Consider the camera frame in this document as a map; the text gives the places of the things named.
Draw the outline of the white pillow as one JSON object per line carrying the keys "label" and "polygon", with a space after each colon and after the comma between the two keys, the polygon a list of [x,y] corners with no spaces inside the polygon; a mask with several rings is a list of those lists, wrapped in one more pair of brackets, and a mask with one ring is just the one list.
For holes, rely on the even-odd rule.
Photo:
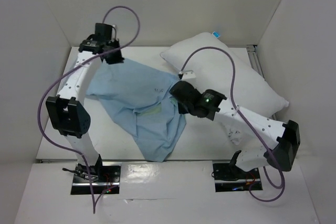
{"label": "white pillow", "polygon": [[215,90],[253,111],[257,72],[212,34],[200,33],[180,41],[160,56],[177,71],[194,71],[196,88],[200,92]]}

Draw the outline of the light blue pillowcase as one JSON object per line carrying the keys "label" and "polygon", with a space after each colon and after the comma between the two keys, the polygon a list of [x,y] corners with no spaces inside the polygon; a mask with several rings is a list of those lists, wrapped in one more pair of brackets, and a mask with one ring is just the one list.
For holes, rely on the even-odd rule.
{"label": "light blue pillowcase", "polygon": [[112,121],[128,132],[147,161],[163,162],[186,126],[169,90],[179,78],[136,61],[99,67],[86,94],[96,97]]}

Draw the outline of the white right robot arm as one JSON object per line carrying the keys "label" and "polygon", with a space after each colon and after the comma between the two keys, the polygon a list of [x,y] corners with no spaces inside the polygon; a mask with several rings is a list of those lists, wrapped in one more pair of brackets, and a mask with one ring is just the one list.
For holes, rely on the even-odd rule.
{"label": "white right robot arm", "polygon": [[186,81],[177,82],[170,94],[177,100],[179,112],[207,118],[232,126],[239,132],[257,137],[261,146],[238,151],[229,165],[235,178],[262,166],[272,166],[283,172],[292,169],[300,146],[299,125],[295,121],[275,121],[240,106],[233,106],[225,95],[208,89],[200,93]]}

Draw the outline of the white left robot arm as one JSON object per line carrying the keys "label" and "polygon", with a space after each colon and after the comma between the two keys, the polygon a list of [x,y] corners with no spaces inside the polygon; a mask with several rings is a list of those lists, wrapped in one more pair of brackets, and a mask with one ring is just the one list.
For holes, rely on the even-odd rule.
{"label": "white left robot arm", "polygon": [[73,64],[73,72],[68,75],[64,86],[55,97],[48,97],[46,108],[51,124],[60,135],[70,143],[76,151],[80,165],[88,164],[85,176],[91,181],[99,181],[103,177],[103,167],[98,165],[100,155],[95,150],[89,136],[91,117],[84,108],[87,88],[103,60],[108,63],[122,63],[124,58],[120,51],[97,57],[94,55],[118,48],[119,40],[113,25],[95,24],[94,34],[89,35],[79,46],[77,59]]}

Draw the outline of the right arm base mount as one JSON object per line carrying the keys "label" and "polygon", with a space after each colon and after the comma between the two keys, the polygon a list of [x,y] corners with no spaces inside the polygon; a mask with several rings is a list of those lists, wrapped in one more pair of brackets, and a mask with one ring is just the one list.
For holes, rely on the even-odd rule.
{"label": "right arm base mount", "polygon": [[254,168],[245,172],[237,167],[230,166],[229,162],[213,162],[211,176],[214,179],[215,191],[261,191],[263,190],[259,169]]}

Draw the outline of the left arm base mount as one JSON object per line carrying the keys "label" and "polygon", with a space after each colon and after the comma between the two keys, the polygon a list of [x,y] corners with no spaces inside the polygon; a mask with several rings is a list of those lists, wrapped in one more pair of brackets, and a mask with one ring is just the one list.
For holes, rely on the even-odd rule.
{"label": "left arm base mount", "polygon": [[[71,195],[90,195],[89,177],[79,165],[74,169],[62,168],[62,171],[73,174],[71,184]],[[101,174],[92,175],[92,187],[95,195],[105,194],[116,195],[120,192],[121,164],[120,163],[103,163]]]}

